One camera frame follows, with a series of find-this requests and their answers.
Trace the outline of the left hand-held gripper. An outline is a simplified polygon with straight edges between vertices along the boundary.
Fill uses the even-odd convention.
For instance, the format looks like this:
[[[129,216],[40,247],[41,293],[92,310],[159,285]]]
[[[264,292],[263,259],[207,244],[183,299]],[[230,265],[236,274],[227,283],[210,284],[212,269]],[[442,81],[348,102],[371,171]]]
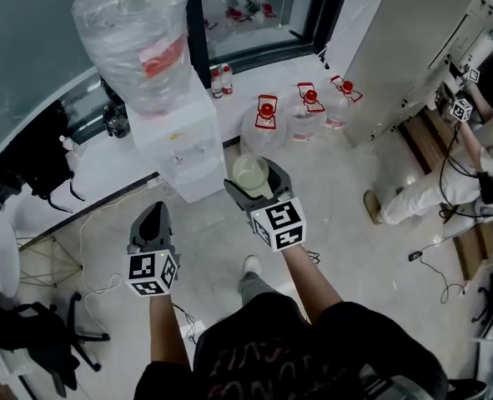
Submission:
[[[138,297],[170,294],[179,271],[179,255],[171,237],[171,219],[164,202],[147,207],[133,222],[125,258],[125,283]]]

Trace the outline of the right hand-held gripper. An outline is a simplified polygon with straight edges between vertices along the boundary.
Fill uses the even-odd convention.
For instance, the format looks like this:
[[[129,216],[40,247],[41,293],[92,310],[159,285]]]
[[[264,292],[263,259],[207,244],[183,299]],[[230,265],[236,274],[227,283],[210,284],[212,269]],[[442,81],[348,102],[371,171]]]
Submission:
[[[234,181],[224,179],[224,189],[244,210],[254,235],[273,252],[283,251],[304,242],[306,221],[300,200],[292,194],[289,174],[276,162],[267,159],[267,182],[274,197],[253,197]]]

